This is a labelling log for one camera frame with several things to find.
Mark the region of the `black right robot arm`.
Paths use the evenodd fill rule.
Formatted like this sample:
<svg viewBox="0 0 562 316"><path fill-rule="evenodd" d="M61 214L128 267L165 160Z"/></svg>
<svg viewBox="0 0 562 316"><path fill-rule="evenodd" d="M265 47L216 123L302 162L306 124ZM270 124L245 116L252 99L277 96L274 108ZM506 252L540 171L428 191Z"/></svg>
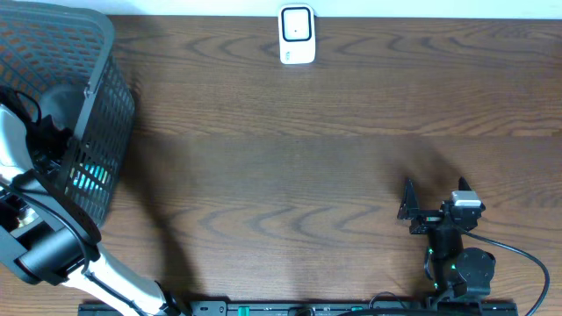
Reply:
<svg viewBox="0 0 562 316"><path fill-rule="evenodd" d="M478 301L490 294L495 257L463 244L463 235L478 226L485 209L463 177L458 180L458 189L436 210L423 210L414 183L406 180L397 218L410 222L411 234L429 239L424 269L437 295L430 304L437 305L442 300Z"/></svg>

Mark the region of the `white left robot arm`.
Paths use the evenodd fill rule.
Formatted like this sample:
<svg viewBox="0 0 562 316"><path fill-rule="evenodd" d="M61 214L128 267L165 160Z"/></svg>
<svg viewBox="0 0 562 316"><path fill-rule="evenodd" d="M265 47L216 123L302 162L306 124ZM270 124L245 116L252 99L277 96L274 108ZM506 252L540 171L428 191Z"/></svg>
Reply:
<svg viewBox="0 0 562 316"><path fill-rule="evenodd" d="M85 291L122 315L190 315L101 244L97 224L55 182L73 133L31 96L1 88L1 262L29 284Z"/></svg>

